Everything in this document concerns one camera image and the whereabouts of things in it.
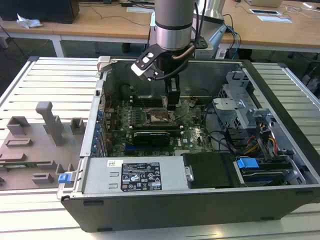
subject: gray block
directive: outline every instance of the gray block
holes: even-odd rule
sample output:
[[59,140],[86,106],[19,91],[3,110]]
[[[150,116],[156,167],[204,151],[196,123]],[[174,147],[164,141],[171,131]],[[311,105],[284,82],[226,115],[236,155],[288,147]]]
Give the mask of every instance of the gray block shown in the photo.
[[12,154],[1,154],[0,161],[5,162],[16,162],[16,161],[24,161],[27,156],[22,153],[12,153]]
[[73,135],[85,134],[86,127],[82,118],[74,117],[71,119],[70,128]]
[[63,144],[63,138],[61,135],[61,129],[63,129],[62,123],[56,121],[57,118],[52,114],[52,103],[50,101],[40,101],[38,102],[35,111],[42,115],[43,120],[46,125],[46,132],[49,132],[56,146],[61,146]]
[[35,184],[52,184],[54,178],[50,173],[34,173],[33,178],[31,179]]
[[56,169],[57,168],[57,164],[53,160],[50,163],[39,163],[36,166],[41,170],[50,170],[50,169]]
[[28,126],[30,125],[24,116],[13,116],[6,125],[12,135],[25,135],[23,128]]
[[[53,116],[53,117],[54,117],[54,120],[55,120],[56,126],[58,127],[59,132],[62,133],[64,131],[64,126],[63,126],[63,124],[61,122],[60,117],[56,116],[56,115]],[[47,126],[45,124],[43,125],[43,127],[44,127],[45,132],[47,134],[50,134],[50,132],[49,132],[49,130],[48,130],[48,128],[47,128]]]
[[64,174],[66,171],[62,167],[61,163],[58,164],[55,170],[55,175]]
[[32,145],[30,138],[7,139],[4,144],[8,147],[28,147]]

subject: computer case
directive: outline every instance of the computer case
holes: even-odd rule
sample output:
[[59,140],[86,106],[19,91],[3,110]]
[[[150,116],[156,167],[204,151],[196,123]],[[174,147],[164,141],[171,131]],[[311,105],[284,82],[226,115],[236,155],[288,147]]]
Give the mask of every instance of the computer case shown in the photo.
[[0,0],[0,17],[4,21],[14,21],[19,14],[27,19],[72,24],[78,13],[78,0]]

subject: power cable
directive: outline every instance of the power cable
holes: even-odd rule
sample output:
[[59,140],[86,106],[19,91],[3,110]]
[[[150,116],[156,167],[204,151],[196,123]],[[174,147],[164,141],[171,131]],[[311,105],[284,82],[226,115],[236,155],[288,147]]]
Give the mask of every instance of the power cable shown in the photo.
[[16,47],[20,50],[20,52],[23,54],[23,56],[25,56],[26,58],[27,55],[24,53],[24,51],[22,51],[22,49],[18,46],[18,44],[16,43],[16,41],[9,35],[9,33],[7,33],[7,31],[2,27],[2,25],[0,24],[0,27],[2,28],[2,30],[4,31],[4,33],[12,40],[12,42],[16,45]]
[[141,23],[137,23],[137,22],[134,22],[134,21],[131,21],[130,19],[128,18],[125,18],[123,16],[102,16],[100,13],[97,12],[97,10],[95,10],[92,6],[90,6],[90,8],[93,9],[93,11],[95,11],[96,14],[98,14],[100,16],[101,19],[106,19],[106,18],[122,18],[122,19],[125,19],[133,24],[137,24],[137,25],[140,25],[140,26],[149,26],[150,23],[148,24],[141,24]]

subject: red wire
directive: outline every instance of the red wire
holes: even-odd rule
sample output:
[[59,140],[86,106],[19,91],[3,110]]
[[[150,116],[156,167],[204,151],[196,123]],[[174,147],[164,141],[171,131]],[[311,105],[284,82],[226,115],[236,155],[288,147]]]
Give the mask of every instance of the red wire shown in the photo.
[[255,136],[251,136],[251,137],[249,137],[248,142],[247,142],[247,143],[248,143],[248,145],[246,146],[246,148],[249,148],[249,142],[250,142],[250,140],[251,140],[251,139],[255,139],[255,138],[256,138]]

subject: white paper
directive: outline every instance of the white paper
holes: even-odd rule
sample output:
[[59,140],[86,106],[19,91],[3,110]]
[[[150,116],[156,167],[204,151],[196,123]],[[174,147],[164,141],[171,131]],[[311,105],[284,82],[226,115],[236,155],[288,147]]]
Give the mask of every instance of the white paper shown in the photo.
[[29,29],[29,28],[34,28],[34,27],[41,27],[42,24],[40,22],[40,20],[38,19],[26,19],[22,16],[20,16],[19,14],[17,14],[18,16],[18,19],[17,19],[17,23],[21,26],[21,27],[24,27],[26,29]]
[[112,167],[122,167],[122,163],[124,161],[123,160],[108,160],[106,166],[109,167],[109,168],[112,168]]
[[257,16],[261,21],[265,22],[279,22],[279,23],[292,23],[290,19],[280,18],[277,16]]

